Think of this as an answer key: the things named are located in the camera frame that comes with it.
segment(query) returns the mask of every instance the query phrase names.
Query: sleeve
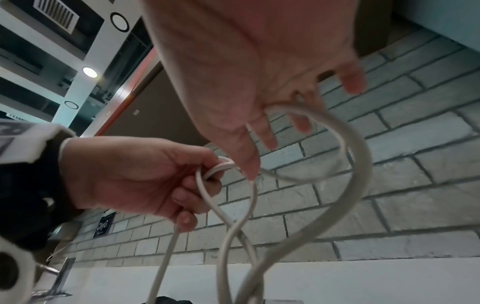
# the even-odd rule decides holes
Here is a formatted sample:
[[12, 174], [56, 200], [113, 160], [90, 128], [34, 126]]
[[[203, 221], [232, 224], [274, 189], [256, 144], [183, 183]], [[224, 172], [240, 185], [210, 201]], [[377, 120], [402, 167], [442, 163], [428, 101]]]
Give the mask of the sleeve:
[[56, 124], [0, 119], [0, 235], [33, 251], [75, 209], [60, 176], [59, 155], [73, 131]]

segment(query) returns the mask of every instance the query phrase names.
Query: ceiling light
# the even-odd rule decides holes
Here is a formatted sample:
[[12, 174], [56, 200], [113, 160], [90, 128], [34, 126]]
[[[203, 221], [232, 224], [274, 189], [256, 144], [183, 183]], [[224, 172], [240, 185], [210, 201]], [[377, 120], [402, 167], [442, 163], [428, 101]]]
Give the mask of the ceiling light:
[[82, 69], [82, 71], [88, 77], [97, 78], [97, 76], [98, 76], [98, 74], [92, 68], [85, 67], [85, 68]]

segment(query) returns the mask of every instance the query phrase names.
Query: air vent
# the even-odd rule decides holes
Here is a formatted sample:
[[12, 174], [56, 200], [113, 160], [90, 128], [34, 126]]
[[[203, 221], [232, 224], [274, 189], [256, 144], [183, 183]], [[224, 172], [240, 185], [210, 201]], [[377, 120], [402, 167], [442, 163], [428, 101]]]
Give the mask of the air vent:
[[35, 0], [33, 7], [70, 34], [79, 20], [79, 16], [60, 0]]

